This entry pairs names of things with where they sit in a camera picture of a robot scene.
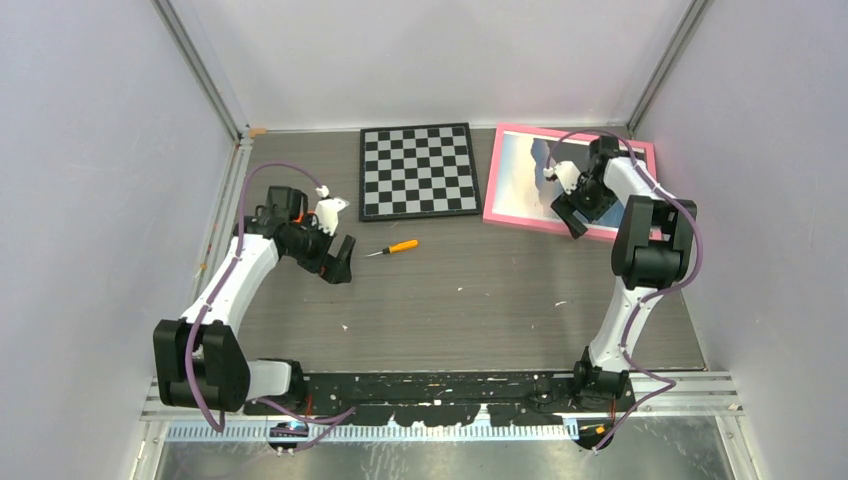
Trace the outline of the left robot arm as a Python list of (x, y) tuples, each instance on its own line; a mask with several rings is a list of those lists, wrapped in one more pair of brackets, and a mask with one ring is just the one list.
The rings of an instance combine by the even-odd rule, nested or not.
[(305, 405), (300, 363), (247, 360), (238, 331), (259, 286), (283, 258), (331, 285), (351, 281), (354, 238), (346, 236), (337, 253), (330, 251), (349, 203), (325, 187), (318, 191), (321, 199), (310, 206), (301, 190), (270, 187), (264, 204), (236, 223), (227, 258), (210, 284), (178, 319), (158, 323), (153, 347), (163, 404), (236, 412), (268, 397), (284, 414)]

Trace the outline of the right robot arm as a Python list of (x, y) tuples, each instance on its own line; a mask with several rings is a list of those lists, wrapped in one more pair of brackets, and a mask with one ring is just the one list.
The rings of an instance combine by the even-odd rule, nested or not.
[(588, 232), (588, 221), (619, 202), (624, 213), (611, 251), (616, 278), (602, 327), (574, 366), (571, 397), (584, 410), (621, 400), (633, 370), (632, 345), (654, 306), (682, 284), (695, 239), (697, 208), (666, 192), (625, 140), (600, 133), (589, 144), (586, 169), (546, 159), (546, 180), (562, 193), (551, 208), (572, 238)]

